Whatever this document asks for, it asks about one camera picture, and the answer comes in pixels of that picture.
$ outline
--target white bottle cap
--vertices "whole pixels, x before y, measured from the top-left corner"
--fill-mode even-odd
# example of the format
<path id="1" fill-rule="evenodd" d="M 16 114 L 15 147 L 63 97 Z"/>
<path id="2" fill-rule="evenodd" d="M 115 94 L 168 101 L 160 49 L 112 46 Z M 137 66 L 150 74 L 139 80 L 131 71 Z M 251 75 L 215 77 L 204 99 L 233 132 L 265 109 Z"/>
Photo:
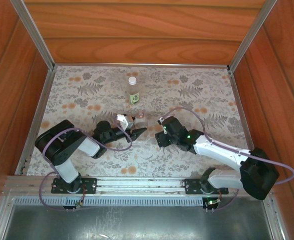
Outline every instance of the white bottle cap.
<path id="1" fill-rule="evenodd" d="M 137 83 L 137 79 L 134 76 L 129 77 L 128 81 L 130 85 L 134 85 Z"/>

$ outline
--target floral tablecloth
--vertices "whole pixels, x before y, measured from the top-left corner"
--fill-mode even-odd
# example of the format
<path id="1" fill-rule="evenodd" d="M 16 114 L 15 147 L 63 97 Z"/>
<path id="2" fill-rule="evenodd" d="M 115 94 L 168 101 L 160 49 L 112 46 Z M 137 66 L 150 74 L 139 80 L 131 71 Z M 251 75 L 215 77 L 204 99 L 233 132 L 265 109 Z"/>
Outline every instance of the floral tablecloth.
<path id="1" fill-rule="evenodd" d="M 126 95 L 129 76 L 135 76 L 140 86 L 140 101 L 135 105 L 128 104 Z M 108 150 L 99 159 L 79 150 L 74 152 L 71 159 L 81 175 L 197 177 L 208 167 L 228 168 L 209 157 L 183 152 L 174 145 L 159 149 L 154 137 L 161 131 L 157 120 L 176 106 L 198 113 L 215 139 L 247 148 L 226 69 L 59 66 L 39 134 L 64 119 L 92 132 L 101 120 L 112 122 L 116 114 L 135 116 L 138 111 L 144 111 L 148 130 L 128 151 Z M 191 113 L 181 110 L 174 115 L 188 130 L 202 130 Z M 109 146 L 121 149 L 127 142 L 121 139 Z M 50 171 L 35 148 L 27 174 L 39 176 Z"/>

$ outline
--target aluminum frame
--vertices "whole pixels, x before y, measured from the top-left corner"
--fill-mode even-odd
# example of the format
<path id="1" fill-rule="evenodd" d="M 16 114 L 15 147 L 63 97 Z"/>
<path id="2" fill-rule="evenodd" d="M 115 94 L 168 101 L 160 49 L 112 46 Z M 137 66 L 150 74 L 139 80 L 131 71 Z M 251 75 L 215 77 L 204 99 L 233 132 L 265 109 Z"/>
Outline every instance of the aluminum frame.
<path id="1" fill-rule="evenodd" d="M 15 175 L 21 175 L 21 174 L 27 173 L 28 168 L 26 163 L 30 161 L 31 154 L 34 149 L 34 141 L 40 129 L 41 121 L 45 113 L 47 101 L 49 99 L 50 90 L 52 87 L 53 80 L 55 78 L 55 74 L 56 74 L 56 67 L 48 70 L 47 77 L 46 77 L 44 86 L 42 88 L 42 92 L 38 102 L 38 106 L 37 106 L 34 118 L 32 120 L 28 137 L 27 137 L 25 146 L 23 148 L 23 151 L 21 153 L 20 160 L 15 171 Z"/>
<path id="2" fill-rule="evenodd" d="M 258 16 L 256 17 L 255 21 L 251 25 L 248 33 L 242 40 L 237 52 L 233 56 L 233 59 L 230 63 L 230 70 L 234 72 L 246 53 L 247 49 L 249 48 L 251 42 L 255 38 L 256 34 L 258 33 L 259 29 L 261 28 L 262 24 L 265 22 L 267 16 L 269 15 L 270 11 L 272 10 L 273 6 L 276 4 L 277 0 L 266 0 L 264 5 L 262 6 Z"/>
<path id="3" fill-rule="evenodd" d="M 169 64 L 169 63 L 56 63 L 57 66 L 92 66 L 92 67 L 144 67 L 144 68 L 193 68 L 193 69 L 228 69 L 221 64 Z"/>
<path id="4" fill-rule="evenodd" d="M 0 239 L 5 235 L 10 216 L 12 214 L 13 206 L 23 205 L 21 198 L 35 199 L 39 194 L 39 185 L 44 177 L 43 176 L 9 176 L 5 184 L 3 196 L 0 198 Z M 70 197 L 69 194 L 51 194 L 51 182 L 53 176 L 48 179 L 44 186 L 44 198 L 48 201 L 50 199 L 59 202 L 63 199 Z M 235 192 L 229 193 L 229 197 L 232 197 Z M 240 191 L 239 197 L 251 198 L 245 191 Z M 73 198 L 80 198 L 81 194 L 73 194 Z M 101 201 L 102 198 L 110 199 L 111 201 L 122 200 L 127 198 L 130 201 L 132 199 L 143 199 L 143 198 L 155 198 L 161 200 L 172 200 L 174 204 L 179 206 L 193 205 L 191 201 L 195 201 L 196 198 L 207 197 L 205 194 L 197 196 L 186 195 L 184 187 L 181 184 L 181 178 L 178 177 L 99 177 L 96 194 L 88 194 L 87 197 L 90 199 L 100 200 L 101 206 L 106 205 L 106 201 Z M 38 202 L 27 201 L 26 205 L 38 205 Z M 266 221 L 269 224 L 270 235 L 274 240 L 287 240 L 288 235 L 285 231 L 283 221 L 279 214 L 279 208 L 273 193 L 270 193 L 267 198 L 263 201 Z M 148 206 L 158 206 L 157 203 L 150 203 Z"/>
<path id="5" fill-rule="evenodd" d="M 239 116 L 240 116 L 240 120 L 241 120 L 241 125 L 243 128 L 243 132 L 245 133 L 245 138 L 247 141 L 247 145 L 248 145 L 248 149 L 253 150 L 254 149 L 254 144 L 250 135 L 250 131 L 249 131 L 249 126 L 247 123 L 247 119 L 245 116 L 245 112 L 243 110 L 242 104 L 241 104 L 241 99 L 240 99 L 240 95 L 239 95 L 239 91 L 237 88 L 237 84 L 236 84 L 236 80 L 235 77 L 233 75 L 233 72 L 229 71 L 229 75 L 230 75 L 230 84 L 231 84 L 231 88 L 233 91 L 233 95 L 235 97 L 236 100 L 236 105 L 238 108 L 238 112 L 239 112 Z"/>
<path id="6" fill-rule="evenodd" d="M 55 62 L 23 0 L 10 0 L 49 69 Z"/>

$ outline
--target bottle label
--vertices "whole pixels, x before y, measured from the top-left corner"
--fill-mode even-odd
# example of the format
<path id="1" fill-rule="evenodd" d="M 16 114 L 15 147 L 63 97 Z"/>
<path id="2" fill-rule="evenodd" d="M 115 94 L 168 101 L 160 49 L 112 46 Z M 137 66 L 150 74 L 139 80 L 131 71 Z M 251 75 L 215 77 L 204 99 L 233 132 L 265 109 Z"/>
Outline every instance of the bottle label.
<path id="1" fill-rule="evenodd" d="M 130 95 L 130 104 L 136 104 L 139 101 L 139 93 Z"/>

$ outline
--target cable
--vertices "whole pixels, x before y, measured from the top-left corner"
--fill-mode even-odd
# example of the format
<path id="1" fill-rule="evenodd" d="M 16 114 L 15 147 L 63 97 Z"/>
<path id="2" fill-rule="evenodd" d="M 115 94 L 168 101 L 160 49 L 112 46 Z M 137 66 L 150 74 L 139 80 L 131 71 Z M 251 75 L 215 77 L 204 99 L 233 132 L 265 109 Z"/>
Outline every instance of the cable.
<path id="1" fill-rule="evenodd" d="M 261 161 L 261 162 L 265 162 L 265 163 L 269 163 L 269 164 L 274 164 L 274 165 L 281 166 L 281 167 L 286 168 L 286 169 L 288 169 L 288 170 L 290 170 L 290 171 L 292 172 L 292 175 L 291 175 L 290 177 L 288 177 L 288 178 L 286 178 L 286 179 L 284 179 L 284 180 L 281 180 L 281 181 L 277 181 L 277 182 L 275 183 L 275 185 L 278 185 L 278 184 L 284 184 L 284 183 L 286 183 L 286 182 L 288 182 L 288 181 L 290 181 L 290 180 L 292 180 L 292 179 L 294 178 L 294 169 L 293 169 L 292 167 L 286 165 L 286 164 L 283 164 L 283 163 L 280 163 L 280 162 L 276 162 L 276 161 L 271 161 L 271 160 L 264 159 L 264 158 L 261 158 L 261 157 L 258 157 L 258 156 L 252 156 L 252 155 L 250 155 L 250 154 L 247 154 L 247 153 L 244 153 L 244 152 L 241 152 L 241 151 L 239 152 L 239 151 L 234 150 L 234 149 L 232 149 L 232 148 L 230 148 L 230 147 L 223 146 L 223 145 L 221 145 L 221 144 L 216 143 L 215 140 L 212 139 L 212 138 L 208 135 L 208 133 L 206 132 L 206 130 L 205 130 L 205 124 L 204 124 L 204 122 L 202 121 L 202 119 L 201 119 L 201 118 L 200 118 L 200 117 L 199 117 L 194 111 L 192 111 L 192 110 L 190 110 L 190 109 L 187 109 L 187 108 L 185 108 L 185 107 L 181 107 L 181 106 L 179 106 L 179 107 L 176 107 L 176 108 L 174 108 L 173 110 L 169 111 L 168 113 L 166 113 L 166 114 L 163 116 L 163 118 L 165 118 L 166 116 L 168 116 L 169 114 L 171 114 L 173 111 L 178 110 L 178 109 L 184 109 L 184 110 L 187 110 L 187 111 L 191 112 L 192 114 L 194 114 L 194 115 L 196 116 L 196 118 L 198 118 L 198 120 L 200 121 L 200 123 L 201 123 L 201 125 L 202 125 L 202 128 L 203 128 L 202 131 L 203 131 L 205 137 L 208 139 L 208 141 L 210 141 L 211 144 L 213 144 L 213 145 L 215 145 L 215 146 L 217 146 L 217 147 L 220 147 L 220 148 L 222 148 L 222 149 L 228 150 L 228 151 L 230 151 L 230 152 L 233 152 L 233 153 L 235 153 L 235 154 L 240 154 L 240 155 L 246 156 L 246 157 L 248 157 L 248 158 L 255 159 L 255 160 L 258 160 L 258 161 Z"/>
<path id="2" fill-rule="evenodd" d="M 115 151 L 115 152 L 126 151 L 126 150 L 128 150 L 129 148 L 132 147 L 132 139 L 131 139 L 131 137 L 126 133 L 126 131 L 123 130 L 123 129 L 122 129 L 122 128 L 116 123 L 116 121 L 114 121 L 114 122 L 115 122 L 117 128 L 118 128 L 120 131 L 122 131 L 122 132 L 124 133 L 124 135 L 129 139 L 129 141 L 130 141 L 130 145 L 129 145 L 128 147 L 123 148 L 123 149 L 110 148 L 110 147 L 108 147 L 108 146 L 106 146 L 106 145 L 100 143 L 99 141 L 95 140 L 92 136 L 90 136 L 89 133 L 83 131 L 82 129 L 80 129 L 80 128 L 78 128 L 78 127 L 71 127 L 71 128 L 68 128 L 68 129 L 66 129 L 66 130 L 61 131 L 60 133 L 58 133 L 57 135 L 55 135 L 52 139 L 50 139 L 50 141 L 47 143 L 47 145 L 44 147 L 44 149 L 43 149 L 43 151 L 42 151 L 42 157 L 44 158 L 44 160 L 45 160 L 47 163 L 50 164 L 50 166 L 53 168 L 53 170 L 55 171 L 55 173 L 56 173 L 57 175 L 59 175 L 59 172 L 58 172 L 57 169 L 53 166 L 52 162 L 46 157 L 46 152 L 47 152 L 49 146 L 51 145 L 51 143 L 53 143 L 53 141 L 54 141 L 55 139 L 57 139 L 59 136 L 61 136 L 62 134 L 65 134 L 65 133 L 67 133 L 67 132 L 69 132 L 69 131 L 80 131 L 80 132 L 82 132 L 84 135 L 86 135 L 88 138 L 90 138 L 92 141 L 94 141 L 94 142 L 97 143 L 98 145 L 100 145 L 100 146 L 102 146 L 103 148 L 106 148 L 106 149 L 108 149 L 108 150 L 112 150 L 112 151 Z"/>
<path id="3" fill-rule="evenodd" d="M 220 208 L 216 208 L 214 209 L 214 212 L 216 211 L 220 211 L 220 210 L 223 210 L 225 208 L 227 208 L 229 205 L 231 205 L 235 200 L 236 200 L 236 197 L 238 196 L 238 193 L 239 193 L 239 189 L 237 189 L 235 195 L 233 196 L 233 198 L 230 200 L 230 202 L 228 202 L 225 206 L 222 206 Z"/>
<path id="4" fill-rule="evenodd" d="M 62 209 L 62 208 L 57 208 L 57 207 L 53 207 L 53 206 L 50 206 L 48 204 L 45 203 L 45 201 L 43 200 L 42 198 L 42 189 L 44 187 L 44 183 L 46 181 L 46 179 L 51 175 L 51 174 L 55 174 L 54 171 L 48 173 L 41 181 L 41 184 L 40 184 L 40 187 L 39 187 L 39 199 L 40 199 L 40 202 L 42 203 L 43 206 L 45 206 L 46 208 L 48 209 L 51 209 L 51 210 L 54 210 L 54 211 L 59 211 L 59 212 L 75 212 L 75 211 L 80 211 L 80 210 L 88 210 L 88 209 L 96 209 L 98 208 L 98 206 L 91 206 L 91 207 L 80 207 L 80 208 L 73 208 L 73 209 Z M 83 195 L 82 197 L 80 198 L 79 201 L 84 201 L 85 199 L 85 196 L 86 196 L 86 193 L 85 193 L 85 189 L 84 189 L 84 192 L 83 192 Z"/>
<path id="5" fill-rule="evenodd" d="M 64 210 L 64 209 L 60 209 L 60 208 L 56 208 L 56 207 L 52 207 L 52 206 L 47 205 L 47 204 L 43 201 L 43 199 L 42 199 L 42 188 L 43 188 L 44 182 L 45 182 L 45 180 L 48 178 L 48 176 L 51 175 L 51 174 L 57 174 L 58 176 L 60 176 L 60 175 L 59 175 L 59 172 L 58 172 L 57 169 L 53 166 L 52 162 L 46 157 L 46 151 L 48 150 L 48 148 L 49 148 L 49 146 L 51 145 L 51 143 L 52 143 L 55 139 L 57 139 L 59 136 L 61 136 L 62 134 L 65 134 L 65 133 L 67 133 L 67 132 L 69 132 L 69 131 L 80 131 L 80 132 L 82 132 L 84 135 L 86 135 L 88 138 L 90 138 L 92 141 L 94 141 L 94 142 L 97 143 L 98 145 L 102 146 L 103 148 L 106 148 L 106 149 L 109 149 L 109 150 L 112 150 L 112 151 L 115 151 L 115 152 L 126 151 L 126 150 L 128 150 L 129 148 L 132 147 L 132 139 L 131 139 L 131 137 L 126 133 L 126 131 L 123 130 L 123 129 L 122 129 L 122 128 L 116 123 L 116 119 L 115 119 L 114 122 L 115 122 L 117 128 L 118 128 L 120 131 L 122 131 L 122 132 L 124 133 L 124 135 L 129 139 L 129 141 L 130 141 L 130 145 L 129 145 L 128 147 L 123 148 L 123 149 L 110 148 L 110 147 L 108 147 L 108 146 L 106 146 L 106 145 L 100 143 L 99 141 L 95 140 L 92 136 L 90 136 L 89 133 L 87 133 L 87 132 L 81 130 L 81 129 L 78 128 L 78 127 L 71 127 L 71 128 L 68 128 L 68 129 L 66 129 L 66 130 L 61 131 L 60 133 L 58 133 L 57 135 L 55 135 L 55 136 L 54 136 L 54 137 L 53 137 L 53 138 L 52 138 L 52 139 L 46 144 L 46 146 L 44 147 L 44 149 L 43 149 L 43 151 L 42 151 L 42 157 L 44 158 L 44 160 L 45 160 L 46 162 L 48 162 L 48 163 L 50 164 L 50 166 L 53 168 L 54 171 L 48 173 L 48 174 L 43 178 L 43 180 L 42 180 L 42 182 L 41 182 L 41 184 L 40 184 L 40 187 L 39 187 L 39 198 L 40 198 L 40 202 L 42 203 L 42 205 L 44 205 L 45 207 L 47 207 L 47 208 L 49 208 L 49 209 L 55 210 L 55 211 L 66 211 L 66 210 Z M 76 209 L 74 209 L 74 211 L 78 211 L 78 210 L 80 210 L 80 209 L 88 209 L 88 207 L 86 207 L 86 208 L 76 208 Z"/>

